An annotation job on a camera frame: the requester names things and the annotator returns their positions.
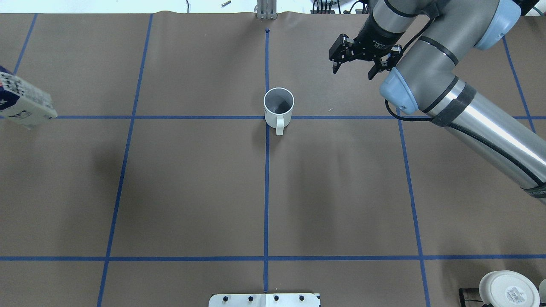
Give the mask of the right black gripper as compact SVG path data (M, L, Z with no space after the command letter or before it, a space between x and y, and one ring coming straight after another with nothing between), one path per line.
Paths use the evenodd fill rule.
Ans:
M357 43L345 34L340 34L329 49L329 60L333 63L332 72L336 74L341 64L355 60L373 62L368 72L372 80L378 73L394 68L402 58L402 46L394 45L390 50L376 50L357 46Z

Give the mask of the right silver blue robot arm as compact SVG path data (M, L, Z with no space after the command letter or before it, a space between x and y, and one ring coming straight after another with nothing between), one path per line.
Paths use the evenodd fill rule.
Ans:
M530 197L545 202L545 141L453 73L472 49L487 50L513 28L521 7L512 0L377 0L355 38L340 34L329 50L342 64L373 62L368 78L388 71L380 86L398 120L445 128Z

